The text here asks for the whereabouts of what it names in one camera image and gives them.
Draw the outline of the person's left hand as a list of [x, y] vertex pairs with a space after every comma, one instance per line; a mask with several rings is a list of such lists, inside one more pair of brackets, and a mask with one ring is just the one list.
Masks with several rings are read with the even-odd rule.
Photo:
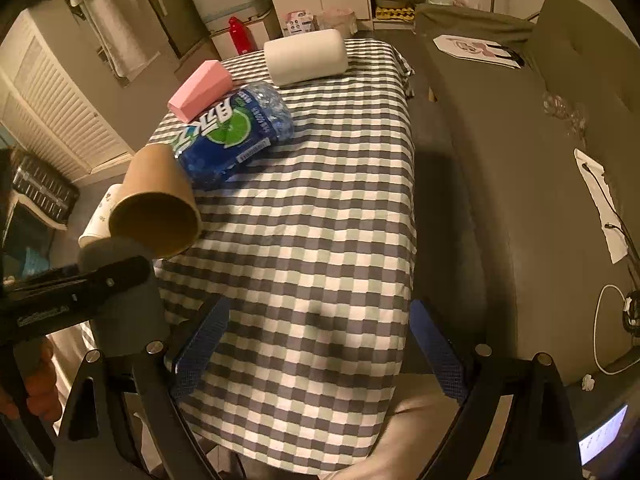
[[58, 388], [56, 388], [58, 375], [53, 363], [53, 355], [53, 344], [47, 337], [44, 337], [40, 344], [38, 367], [24, 380], [28, 410], [51, 424], [57, 422], [63, 413], [58, 398]]

